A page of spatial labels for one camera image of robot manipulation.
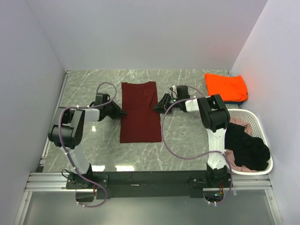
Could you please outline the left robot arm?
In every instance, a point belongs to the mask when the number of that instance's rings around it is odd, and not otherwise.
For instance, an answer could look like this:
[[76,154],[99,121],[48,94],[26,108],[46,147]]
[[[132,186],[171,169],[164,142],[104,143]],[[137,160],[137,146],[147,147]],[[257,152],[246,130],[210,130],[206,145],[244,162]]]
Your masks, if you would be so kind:
[[113,120],[126,116],[127,113],[114,101],[106,103],[92,102],[86,107],[59,107],[48,131],[48,139],[62,150],[71,165],[71,174],[77,175],[77,183],[82,188],[89,188],[94,182],[91,164],[85,157],[81,141],[84,125],[99,122],[105,117]]

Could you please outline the dark red t-shirt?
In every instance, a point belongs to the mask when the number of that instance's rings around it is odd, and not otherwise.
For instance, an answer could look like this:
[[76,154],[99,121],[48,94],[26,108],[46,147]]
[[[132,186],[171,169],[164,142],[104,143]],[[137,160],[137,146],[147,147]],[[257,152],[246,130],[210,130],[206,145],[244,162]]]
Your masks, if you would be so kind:
[[127,113],[120,122],[121,143],[158,143],[162,141],[160,114],[153,110],[158,103],[155,82],[123,82],[122,109]]

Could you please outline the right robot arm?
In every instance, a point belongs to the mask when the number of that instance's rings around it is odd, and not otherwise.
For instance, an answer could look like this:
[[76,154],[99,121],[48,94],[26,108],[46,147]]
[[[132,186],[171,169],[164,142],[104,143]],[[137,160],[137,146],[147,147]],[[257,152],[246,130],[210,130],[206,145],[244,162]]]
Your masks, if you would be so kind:
[[163,99],[154,106],[153,110],[166,116],[176,104],[182,103],[181,110],[185,112],[199,112],[201,122],[208,134],[209,151],[196,157],[181,157],[175,154],[165,142],[164,122],[161,123],[161,136],[164,146],[175,157],[192,160],[208,155],[205,177],[195,182],[211,187],[217,187],[232,174],[231,166],[225,156],[225,134],[230,122],[230,114],[219,94],[209,97],[193,97],[170,100],[170,95],[165,94]]

